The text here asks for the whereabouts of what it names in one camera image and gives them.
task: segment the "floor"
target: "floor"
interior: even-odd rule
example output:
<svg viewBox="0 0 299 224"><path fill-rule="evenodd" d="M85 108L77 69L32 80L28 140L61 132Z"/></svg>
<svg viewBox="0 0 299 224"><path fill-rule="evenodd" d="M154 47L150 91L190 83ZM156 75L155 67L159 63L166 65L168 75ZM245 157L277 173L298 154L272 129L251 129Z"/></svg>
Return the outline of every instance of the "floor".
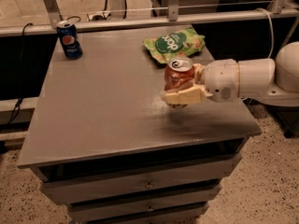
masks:
<svg viewBox="0 0 299 224"><path fill-rule="evenodd" d="M49 23L41 0L18 1L0 0L0 27L32 21ZM97 4L99 0L58 3L65 16L85 16L87 10L101 9L98 5L85 7L93 1ZM132 4L147 7L148 0L134 0ZM285 138L280 123L264 105L255 103L249 110L263 133L245 144L242 161L221 181L222 190L209 202L206 213L181 224L299 224L299 133ZM30 171L16 168L18 156L19 150L0 155L0 223L68 223L71 219L66 208L55 205L39 191L40 183Z"/></svg>

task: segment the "snack bag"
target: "snack bag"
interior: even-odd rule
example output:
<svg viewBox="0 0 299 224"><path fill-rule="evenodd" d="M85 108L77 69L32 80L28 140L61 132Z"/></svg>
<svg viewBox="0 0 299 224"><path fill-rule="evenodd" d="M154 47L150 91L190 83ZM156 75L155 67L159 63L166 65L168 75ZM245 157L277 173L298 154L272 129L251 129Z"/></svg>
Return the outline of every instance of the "snack bag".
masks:
<svg viewBox="0 0 299 224"><path fill-rule="evenodd" d="M159 63L168 63L176 56L190 56L205 46L205 37L192 27L158 38L145 39L144 46Z"/></svg>

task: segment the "red can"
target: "red can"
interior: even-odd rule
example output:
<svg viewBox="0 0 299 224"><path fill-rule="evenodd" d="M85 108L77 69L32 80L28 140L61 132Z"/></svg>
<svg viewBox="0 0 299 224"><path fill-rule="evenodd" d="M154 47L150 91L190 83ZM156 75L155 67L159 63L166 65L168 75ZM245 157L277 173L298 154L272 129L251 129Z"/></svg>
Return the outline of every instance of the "red can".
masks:
<svg viewBox="0 0 299 224"><path fill-rule="evenodd" d="M186 90L193 85L194 66L188 57L175 57L171 59L165 68L164 90L167 92L175 92ZM185 104L170 105L173 108L182 108Z"/></svg>

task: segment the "gray drawer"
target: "gray drawer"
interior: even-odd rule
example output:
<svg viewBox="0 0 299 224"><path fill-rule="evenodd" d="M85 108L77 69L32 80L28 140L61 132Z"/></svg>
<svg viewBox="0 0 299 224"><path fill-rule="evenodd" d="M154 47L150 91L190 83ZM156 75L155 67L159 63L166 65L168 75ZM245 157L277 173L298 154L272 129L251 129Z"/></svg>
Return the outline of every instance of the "gray drawer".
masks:
<svg viewBox="0 0 299 224"><path fill-rule="evenodd" d="M240 154L182 161L123 172L45 183L44 192L57 204L79 203L122 194L218 179L229 175Z"/></svg>
<svg viewBox="0 0 299 224"><path fill-rule="evenodd" d="M77 222L125 216L129 214L156 212L158 210L191 203L207 202L214 199L221 186L202 187L201 183L180 186L176 189L161 189L161 191L142 192L140 195L100 200L98 202L82 203L69 208L68 214Z"/></svg>
<svg viewBox="0 0 299 224"><path fill-rule="evenodd" d="M88 224L163 224L166 221L184 221L198 218L208 209L207 203L196 203L176 208L163 209L157 213L115 217L86 222Z"/></svg>

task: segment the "white cable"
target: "white cable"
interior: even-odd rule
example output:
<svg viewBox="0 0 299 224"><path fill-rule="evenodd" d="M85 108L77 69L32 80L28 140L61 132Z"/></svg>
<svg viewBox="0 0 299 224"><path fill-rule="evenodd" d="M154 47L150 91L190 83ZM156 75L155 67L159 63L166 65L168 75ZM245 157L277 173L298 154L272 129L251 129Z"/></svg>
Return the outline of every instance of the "white cable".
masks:
<svg viewBox="0 0 299 224"><path fill-rule="evenodd" d="M272 20L271 20L271 17L270 17L270 12L263 9L263 8L257 8L256 10L262 12L263 14L265 14L267 16L268 20L269 20L270 32L271 32L271 49L270 49L270 53L268 55L268 58L270 58L271 55L272 55L272 52L273 52L273 47L274 47L274 32L273 32L273 24L272 24Z"/></svg>

